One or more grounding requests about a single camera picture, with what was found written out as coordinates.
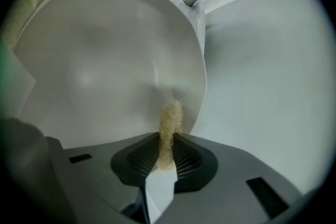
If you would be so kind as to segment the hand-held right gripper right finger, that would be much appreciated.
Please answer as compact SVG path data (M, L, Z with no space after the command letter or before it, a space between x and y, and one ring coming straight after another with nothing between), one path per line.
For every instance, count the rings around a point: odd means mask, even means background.
M174 137L173 201L156 224L265 224L301 198L274 169L238 148Z

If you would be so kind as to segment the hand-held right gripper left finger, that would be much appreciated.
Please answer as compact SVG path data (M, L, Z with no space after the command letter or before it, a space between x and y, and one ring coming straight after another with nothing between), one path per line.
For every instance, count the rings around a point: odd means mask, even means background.
M52 165L77 223L150 224L145 182L158 145L156 133L69 149L50 138Z

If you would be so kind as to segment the yellow sponge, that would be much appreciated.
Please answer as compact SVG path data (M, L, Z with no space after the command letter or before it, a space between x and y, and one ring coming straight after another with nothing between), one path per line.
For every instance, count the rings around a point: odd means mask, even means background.
M183 117L182 104L177 99L165 105L161 111L159 157L156 164L162 171L168 171L174 167L173 139L174 134L183 132Z

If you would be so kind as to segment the beige frying pan wooden handle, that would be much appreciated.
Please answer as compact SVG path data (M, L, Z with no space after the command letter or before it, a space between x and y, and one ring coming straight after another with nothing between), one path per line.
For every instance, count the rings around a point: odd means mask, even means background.
M170 0L49 0L14 54L35 79L19 119L65 148L157 132L174 99L189 133L206 92L197 34Z

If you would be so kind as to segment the pale yellow knit cardigan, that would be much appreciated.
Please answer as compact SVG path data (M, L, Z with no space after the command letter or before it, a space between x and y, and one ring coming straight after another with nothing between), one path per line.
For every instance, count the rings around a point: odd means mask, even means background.
M0 25L0 40L12 51L24 26L43 0L14 0Z

